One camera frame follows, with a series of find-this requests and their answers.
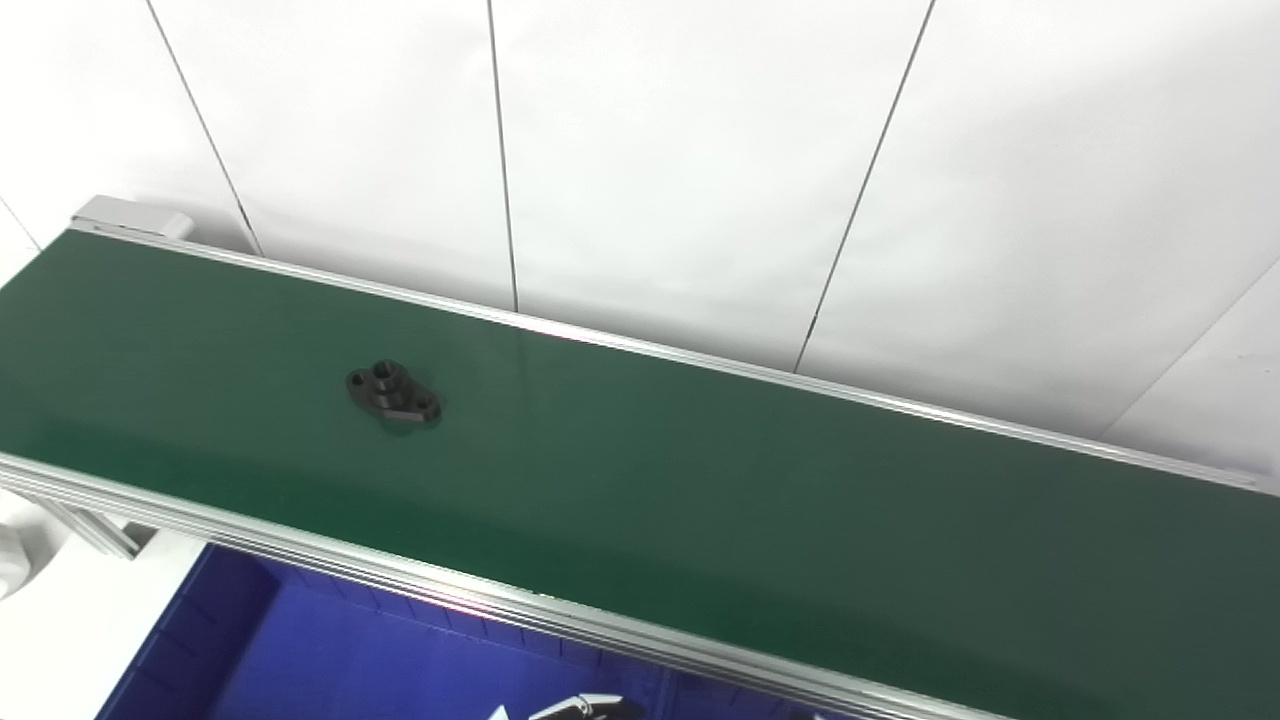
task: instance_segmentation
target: black metal part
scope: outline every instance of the black metal part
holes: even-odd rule
[[[440,398],[394,360],[347,373],[347,392],[356,405],[381,418],[430,423],[440,416]]]

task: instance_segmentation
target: white wall panel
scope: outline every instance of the white wall panel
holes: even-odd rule
[[[97,193],[191,215],[248,247],[239,213],[147,6],[0,5],[0,196],[41,245]]]
[[[790,369],[925,5],[495,0],[521,311]]]
[[[1280,265],[1102,439],[1275,478],[1280,495]]]
[[[483,0],[157,0],[269,258],[511,306]]]
[[[1280,256],[1280,5],[940,3],[803,373],[1082,436]]]

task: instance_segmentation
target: blue bin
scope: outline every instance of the blue bin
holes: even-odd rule
[[[581,693],[621,694],[649,720],[813,717],[776,697],[210,546],[99,720],[488,720],[499,706],[526,720]]]

